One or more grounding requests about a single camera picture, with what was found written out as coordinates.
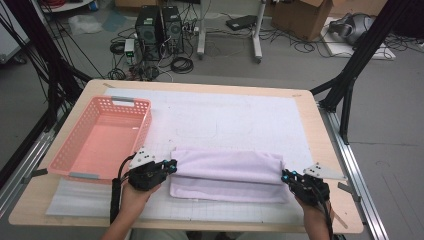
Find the black cable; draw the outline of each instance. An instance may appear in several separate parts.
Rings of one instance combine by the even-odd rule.
[[[176,57],[171,62],[171,70],[178,74],[187,74],[194,69],[193,61],[185,57]]]

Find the computer tower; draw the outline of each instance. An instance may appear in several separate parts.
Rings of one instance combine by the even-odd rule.
[[[144,61],[160,60],[162,58],[160,48],[164,42],[160,8],[155,5],[142,6],[135,23],[135,30],[142,59]]]
[[[170,54],[184,52],[182,21],[176,6],[162,8],[165,41]]]

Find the table surface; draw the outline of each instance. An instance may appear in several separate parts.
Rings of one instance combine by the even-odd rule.
[[[322,121],[312,94],[307,90],[255,88],[218,85],[196,85],[157,82],[129,82],[114,80],[92,80],[85,87],[72,112],[57,134],[46,153],[39,169],[47,168],[50,161],[65,141],[78,120],[86,104],[93,95],[103,94],[108,88],[128,88],[162,91],[183,91],[198,93],[223,93],[257,96],[288,97],[296,101],[306,138],[314,162],[342,172],[329,135]],[[35,177],[28,184],[15,208],[9,222],[15,225],[31,226],[109,226],[108,218],[61,217],[45,215],[59,184],[60,176],[47,174]],[[339,217],[333,223],[335,233],[360,233],[363,224],[350,194],[339,189],[336,180],[326,180],[330,185],[332,207]],[[135,228],[186,229],[208,231],[279,231],[304,232],[302,225],[282,225],[268,223],[207,222],[175,220],[138,220]]]

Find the black pole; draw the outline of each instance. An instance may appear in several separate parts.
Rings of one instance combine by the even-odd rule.
[[[344,99],[340,135],[345,144],[349,144],[347,133],[355,81],[412,1],[388,0],[342,72],[336,78],[311,90],[316,95],[330,89],[327,96],[320,101],[320,106],[329,112],[335,112],[337,105]]]

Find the folded lavender cloth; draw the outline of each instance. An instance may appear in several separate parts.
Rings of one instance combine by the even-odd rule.
[[[177,198],[231,202],[285,203],[289,191],[281,182],[283,157],[258,151],[177,148],[171,157],[178,171],[170,194]]]

